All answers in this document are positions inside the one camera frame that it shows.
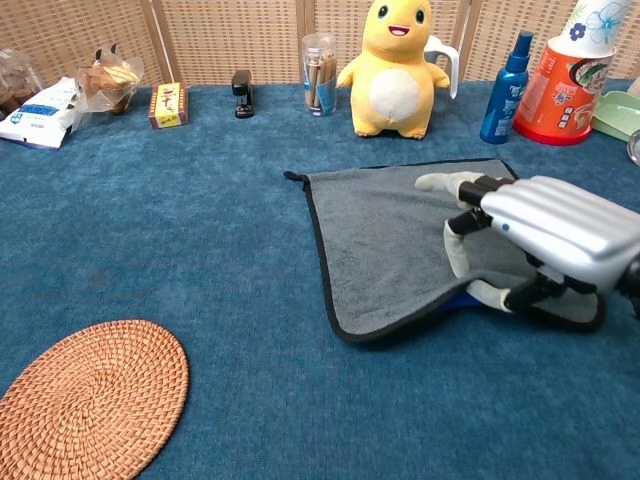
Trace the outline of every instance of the blue carpet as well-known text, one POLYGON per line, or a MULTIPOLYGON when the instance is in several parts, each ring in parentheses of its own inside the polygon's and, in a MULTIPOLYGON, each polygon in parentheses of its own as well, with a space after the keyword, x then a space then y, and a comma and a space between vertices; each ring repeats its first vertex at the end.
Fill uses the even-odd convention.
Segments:
POLYGON ((190 125, 152 130, 144 90, 58 152, 0 142, 0 393, 63 337, 144 318, 178 337, 191 387, 141 479, 638 478, 640 323, 618 296, 588 335, 480 309, 368 347, 329 327, 285 170, 496 156, 640 211, 618 140, 482 142, 490 88, 439 92, 420 142, 357 138, 345 91, 311 117, 297 85, 258 86, 249 120, 196 87, 190 125))

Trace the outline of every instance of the stuffed animal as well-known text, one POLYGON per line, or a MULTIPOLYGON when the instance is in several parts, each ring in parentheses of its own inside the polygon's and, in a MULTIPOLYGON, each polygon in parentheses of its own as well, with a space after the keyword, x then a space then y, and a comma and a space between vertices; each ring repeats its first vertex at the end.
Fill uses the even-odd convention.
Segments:
POLYGON ((351 85, 353 127, 359 136, 397 130, 422 139, 429 126, 435 87, 449 76, 424 58, 431 33, 427 0, 375 0, 369 9, 362 52, 343 70, 338 87, 351 85))

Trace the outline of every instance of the green soap dish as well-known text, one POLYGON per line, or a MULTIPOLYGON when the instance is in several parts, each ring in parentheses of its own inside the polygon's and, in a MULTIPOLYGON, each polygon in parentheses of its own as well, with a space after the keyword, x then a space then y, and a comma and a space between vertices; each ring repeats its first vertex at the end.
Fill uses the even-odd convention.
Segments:
POLYGON ((640 130, 640 98, 617 90, 606 93, 598 100, 591 127, 628 142, 640 130))

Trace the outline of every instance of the bread in plastic bag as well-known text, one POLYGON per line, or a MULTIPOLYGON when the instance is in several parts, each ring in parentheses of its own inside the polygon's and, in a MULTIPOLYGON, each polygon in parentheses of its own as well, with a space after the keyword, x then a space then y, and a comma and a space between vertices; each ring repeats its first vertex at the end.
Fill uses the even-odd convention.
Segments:
POLYGON ((96 51, 95 60, 79 69, 78 108, 80 112, 123 113, 144 74, 142 59, 124 60, 116 53, 116 45, 96 51))

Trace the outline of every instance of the white mug handle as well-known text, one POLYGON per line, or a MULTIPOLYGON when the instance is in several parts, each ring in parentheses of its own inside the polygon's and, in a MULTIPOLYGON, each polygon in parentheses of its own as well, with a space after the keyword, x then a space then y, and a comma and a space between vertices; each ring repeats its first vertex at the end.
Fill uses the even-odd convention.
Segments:
POLYGON ((458 95, 458 72, 460 70, 460 54, 448 45, 444 45, 436 36, 429 36, 429 40, 424 47, 425 58, 428 62, 435 63, 438 55, 445 55, 451 62, 451 86, 449 96, 453 99, 458 95))

